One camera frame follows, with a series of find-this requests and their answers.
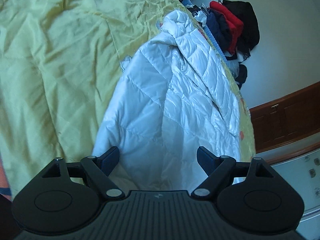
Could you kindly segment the brown wooden door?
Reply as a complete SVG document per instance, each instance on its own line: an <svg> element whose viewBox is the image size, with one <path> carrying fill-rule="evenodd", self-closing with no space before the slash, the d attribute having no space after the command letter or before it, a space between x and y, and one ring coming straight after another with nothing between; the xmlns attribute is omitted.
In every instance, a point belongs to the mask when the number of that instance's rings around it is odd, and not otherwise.
<svg viewBox="0 0 320 240"><path fill-rule="evenodd" d="M319 149L319 82L250 109L257 156L269 164Z"/></svg>

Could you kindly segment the white floral cabinet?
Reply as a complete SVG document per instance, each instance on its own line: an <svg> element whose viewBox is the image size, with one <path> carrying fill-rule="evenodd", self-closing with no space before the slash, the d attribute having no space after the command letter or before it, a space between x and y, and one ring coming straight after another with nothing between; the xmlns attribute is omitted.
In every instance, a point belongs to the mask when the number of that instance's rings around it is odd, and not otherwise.
<svg viewBox="0 0 320 240"><path fill-rule="evenodd" d="M319 150L314 150L272 165L303 198L305 210L297 231L306 239L319 239L319 158Z"/></svg>

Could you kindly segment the black garment on pile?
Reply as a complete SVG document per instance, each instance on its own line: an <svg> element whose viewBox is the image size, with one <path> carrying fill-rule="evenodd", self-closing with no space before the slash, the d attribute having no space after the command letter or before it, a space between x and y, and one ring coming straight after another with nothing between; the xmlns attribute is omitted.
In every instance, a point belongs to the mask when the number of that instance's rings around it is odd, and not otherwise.
<svg viewBox="0 0 320 240"><path fill-rule="evenodd" d="M260 41L258 20L251 3L244 1L223 0L222 4L244 24L237 39L237 50L242 53L243 61L251 56L251 51Z"/></svg>

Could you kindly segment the white quilted down jacket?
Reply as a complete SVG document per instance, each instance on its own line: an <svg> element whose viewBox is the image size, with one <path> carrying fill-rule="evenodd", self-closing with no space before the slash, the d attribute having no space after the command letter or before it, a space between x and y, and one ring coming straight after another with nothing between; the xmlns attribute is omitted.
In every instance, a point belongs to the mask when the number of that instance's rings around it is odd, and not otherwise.
<svg viewBox="0 0 320 240"><path fill-rule="evenodd" d="M240 159L239 102L226 71L188 14L172 11L120 77L93 154L116 146L111 180L123 191L193 191L206 174L201 146Z"/></svg>

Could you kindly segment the yellow cartoon bed quilt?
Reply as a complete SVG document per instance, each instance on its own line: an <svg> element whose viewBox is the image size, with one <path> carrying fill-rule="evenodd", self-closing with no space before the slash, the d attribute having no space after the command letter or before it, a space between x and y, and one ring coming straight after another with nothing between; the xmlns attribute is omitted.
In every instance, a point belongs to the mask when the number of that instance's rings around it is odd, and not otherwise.
<svg viewBox="0 0 320 240"><path fill-rule="evenodd" d="M1 0L1 159L13 197L49 162L93 149L126 65L165 16L188 14L239 102L240 159L255 155L248 108L218 51L178 0Z"/></svg>

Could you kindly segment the navy blue jacket on pile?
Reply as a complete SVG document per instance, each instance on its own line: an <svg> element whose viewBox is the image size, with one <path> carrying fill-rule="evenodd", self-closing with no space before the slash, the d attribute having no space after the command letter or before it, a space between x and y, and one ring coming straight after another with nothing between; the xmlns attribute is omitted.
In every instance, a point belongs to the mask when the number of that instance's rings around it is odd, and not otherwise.
<svg viewBox="0 0 320 240"><path fill-rule="evenodd" d="M232 43L232 35L224 15L213 9L208 9L206 24L221 50L227 51Z"/></svg>

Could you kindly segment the light blue knitted blanket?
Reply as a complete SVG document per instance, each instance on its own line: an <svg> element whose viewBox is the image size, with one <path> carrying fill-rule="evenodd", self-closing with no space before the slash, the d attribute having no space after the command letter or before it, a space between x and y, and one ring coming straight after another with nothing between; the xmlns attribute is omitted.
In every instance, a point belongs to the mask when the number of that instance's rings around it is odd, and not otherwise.
<svg viewBox="0 0 320 240"><path fill-rule="evenodd" d="M191 0L183 0L182 4L187 8L187 7L191 7L193 5L193 3L191 2ZM223 59L223 61L225 61L225 63L227 63L227 59L224 55L224 53L222 52L221 48L219 47L216 39L214 38L214 36L212 35L212 33L210 32L210 29L206 26L203 25L202 29L204 30L204 32L206 33L206 35L208 36L209 40L212 42L214 48L218 51L219 55L221 56L221 58Z"/></svg>

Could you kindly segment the red jacket on pile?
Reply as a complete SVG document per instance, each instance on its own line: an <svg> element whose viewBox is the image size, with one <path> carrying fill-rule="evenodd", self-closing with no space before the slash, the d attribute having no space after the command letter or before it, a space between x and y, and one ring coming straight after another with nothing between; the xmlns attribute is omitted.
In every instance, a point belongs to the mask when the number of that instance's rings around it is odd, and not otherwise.
<svg viewBox="0 0 320 240"><path fill-rule="evenodd" d="M238 38L240 37L244 28L244 23L238 19L227 7L219 2L211 1L209 7L214 12L218 12L222 16L222 19L225 20L227 29L231 35L231 41L225 50L227 50L230 54L234 54Z"/></svg>

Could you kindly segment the black bag by wall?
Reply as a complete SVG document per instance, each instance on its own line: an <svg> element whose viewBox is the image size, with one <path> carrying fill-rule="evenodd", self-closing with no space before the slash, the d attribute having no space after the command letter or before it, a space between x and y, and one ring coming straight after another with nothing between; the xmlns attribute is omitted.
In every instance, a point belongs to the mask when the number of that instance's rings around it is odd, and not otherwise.
<svg viewBox="0 0 320 240"><path fill-rule="evenodd" d="M239 74L236 77L235 81L239 89L242 88L242 85L246 82L247 79L247 67L243 64L239 65Z"/></svg>

